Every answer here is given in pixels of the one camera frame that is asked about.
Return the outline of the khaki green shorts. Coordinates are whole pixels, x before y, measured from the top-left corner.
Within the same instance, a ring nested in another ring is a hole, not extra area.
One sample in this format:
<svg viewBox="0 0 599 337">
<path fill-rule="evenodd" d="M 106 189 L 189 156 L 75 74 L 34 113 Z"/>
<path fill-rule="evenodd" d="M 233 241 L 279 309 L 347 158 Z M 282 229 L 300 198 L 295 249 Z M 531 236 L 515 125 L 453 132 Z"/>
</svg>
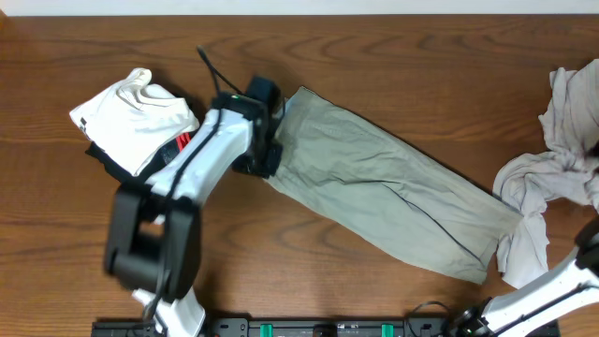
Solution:
<svg viewBox="0 0 599 337">
<path fill-rule="evenodd" d="M 278 192 L 428 271 L 482 284 L 520 214 L 457 173 L 305 87 L 285 104 Z"/>
</svg>

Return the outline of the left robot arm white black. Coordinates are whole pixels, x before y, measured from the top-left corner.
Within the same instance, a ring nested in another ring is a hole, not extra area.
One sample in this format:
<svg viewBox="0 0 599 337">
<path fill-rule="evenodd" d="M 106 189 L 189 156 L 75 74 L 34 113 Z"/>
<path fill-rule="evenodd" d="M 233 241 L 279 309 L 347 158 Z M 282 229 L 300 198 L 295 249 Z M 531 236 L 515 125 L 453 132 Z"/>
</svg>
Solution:
<svg viewBox="0 0 599 337">
<path fill-rule="evenodd" d="M 278 86 L 253 77 L 220 92 L 186 147 L 145 183 L 123 183 L 113 199 L 105 272 L 144 308 L 138 321 L 99 321 L 94 336 L 198 336 L 206 318 L 193 283 L 200 265 L 201 208 L 228 169 L 268 178 L 283 147 Z"/>
</svg>

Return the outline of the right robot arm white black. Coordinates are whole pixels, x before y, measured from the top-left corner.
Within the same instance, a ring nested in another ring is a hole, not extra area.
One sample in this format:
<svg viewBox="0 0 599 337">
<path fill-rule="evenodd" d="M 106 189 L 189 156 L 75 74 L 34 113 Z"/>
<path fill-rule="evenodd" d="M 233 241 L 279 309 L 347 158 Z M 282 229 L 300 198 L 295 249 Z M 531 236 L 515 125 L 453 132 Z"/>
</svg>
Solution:
<svg viewBox="0 0 599 337">
<path fill-rule="evenodd" d="M 451 325 L 455 336 L 525 336 L 581 307 L 598 302 L 598 220 L 575 238 L 575 248 L 554 269 L 528 285 L 465 311 Z"/>
</svg>

